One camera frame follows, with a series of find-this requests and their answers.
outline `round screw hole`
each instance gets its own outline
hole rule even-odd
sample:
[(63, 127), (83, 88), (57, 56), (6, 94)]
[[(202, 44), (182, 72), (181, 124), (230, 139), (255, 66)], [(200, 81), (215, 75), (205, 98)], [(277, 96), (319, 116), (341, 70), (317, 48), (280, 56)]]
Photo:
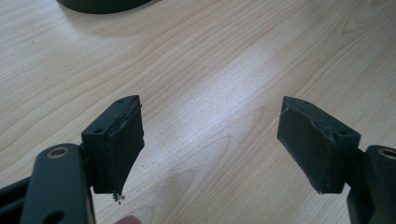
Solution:
[(67, 152), (69, 152), (69, 148), (68, 147), (57, 147), (53, 150), (51, 150), (48, 154), (47, 157), (50, 159), (57, 159), (60, 158), (64, 155), (67, 154)]
[(103, 131), (103, 129), (95, 129), (93, 130), (94, 133), (101, 133)]
[(59, 223), (64, 219), (64, 212), (63, 211), (55, 211), (44, 218), (44, 224), (55, 224)]
[(396, 151), (394, 150), (390, 150), (387, 148), (380, 148), (378, 150), (379, 154), (381, 154), (382, 156), (389, 158), (391, 160), (396, 160)]

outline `wooden table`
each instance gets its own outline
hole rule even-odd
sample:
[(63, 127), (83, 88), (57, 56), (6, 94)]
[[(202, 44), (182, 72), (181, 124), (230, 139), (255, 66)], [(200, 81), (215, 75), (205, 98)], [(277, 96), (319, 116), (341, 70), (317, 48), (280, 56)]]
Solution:
[(162, 0), (111, 15), (0, 2), (0, 187), (139, 94), (146, 146), (99, 223), (348, 223), (276, 139), (282, 98), (396, 147), (396, 2)]

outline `black metal bracket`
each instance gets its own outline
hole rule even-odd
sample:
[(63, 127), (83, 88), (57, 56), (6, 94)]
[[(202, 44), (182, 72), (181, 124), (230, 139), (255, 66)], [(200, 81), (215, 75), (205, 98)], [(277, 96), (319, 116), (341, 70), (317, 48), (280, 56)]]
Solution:
[(358, 148), (361, 135), (307, 101), (284, 97), (277, 138), (318, 193), (347, 197), (355, 223), (396, 223), (396, 149)]
[(0, 223), (94, 223), (90, 187), (122, 198), (143, 135), (139, 96), (116, 101), (82, 133), (81, 146), (44, 150), (30, 177), (0, 189)]

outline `black round object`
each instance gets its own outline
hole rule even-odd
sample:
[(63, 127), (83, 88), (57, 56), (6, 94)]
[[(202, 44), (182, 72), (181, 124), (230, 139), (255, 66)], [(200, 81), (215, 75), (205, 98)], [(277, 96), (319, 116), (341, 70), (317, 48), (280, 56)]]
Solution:
[(58, 0), (59, 3), (79, 12), (107, 14), (139, 7), (151, 0)]

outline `wood grain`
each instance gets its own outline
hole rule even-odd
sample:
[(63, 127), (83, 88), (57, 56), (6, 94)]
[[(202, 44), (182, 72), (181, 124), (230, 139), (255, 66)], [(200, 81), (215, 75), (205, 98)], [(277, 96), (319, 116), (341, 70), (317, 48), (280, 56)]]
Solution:
[(396, 147), (396, 2), (162, 0), (87, 15), (0, 2), (0, 187), (139, 94), (146, 146), (99, 223), (348, 223), (276, 140), (284, 95)]

